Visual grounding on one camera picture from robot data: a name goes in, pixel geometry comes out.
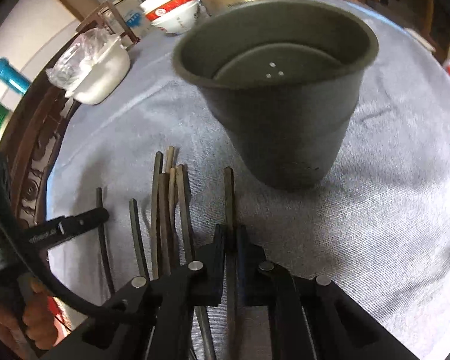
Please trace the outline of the person's left hand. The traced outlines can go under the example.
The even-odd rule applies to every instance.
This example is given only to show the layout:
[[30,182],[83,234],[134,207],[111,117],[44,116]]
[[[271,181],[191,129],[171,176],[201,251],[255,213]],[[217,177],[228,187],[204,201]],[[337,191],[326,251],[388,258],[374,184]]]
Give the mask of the person's left hand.
[[[20,320],[26,326],[26,336],[38,349],[51,350],[65,337],[64,332],[58,327],[55,315],[49,309],[48,289],[35,277],[32,277],[29,282],[33,293],[26,303]],[[26,359],[26,351],[14,336],[19,331],[18,319],[11,310],[0,303],[0,340],[20,359]]]

